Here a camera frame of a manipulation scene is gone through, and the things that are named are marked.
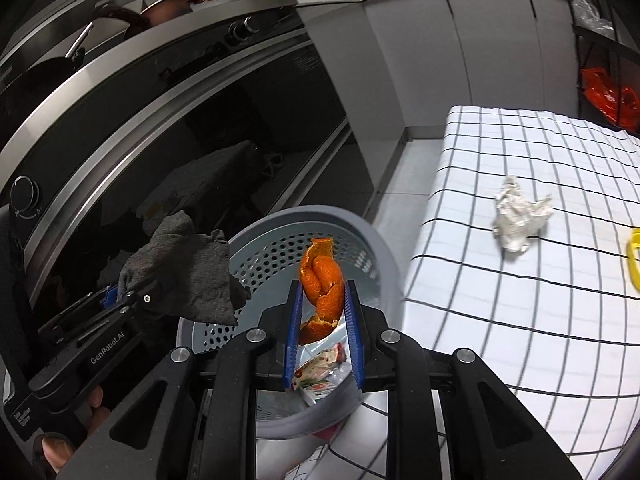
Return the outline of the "person's left hand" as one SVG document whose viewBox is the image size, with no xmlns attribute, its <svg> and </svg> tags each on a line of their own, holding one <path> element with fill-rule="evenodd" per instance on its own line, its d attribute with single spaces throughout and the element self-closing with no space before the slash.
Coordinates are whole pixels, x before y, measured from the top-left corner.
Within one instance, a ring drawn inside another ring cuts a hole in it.
<svg viewBox="0 0 640 480">
<path fill-rule="evenodd" d="M 111 415 L 103 405 L 104 392 L 95 386 L 58 431 L 38 434 L 32 444 L 32 466 L 43 479 L 55 479 L 84 441 Z"/>
</svg>

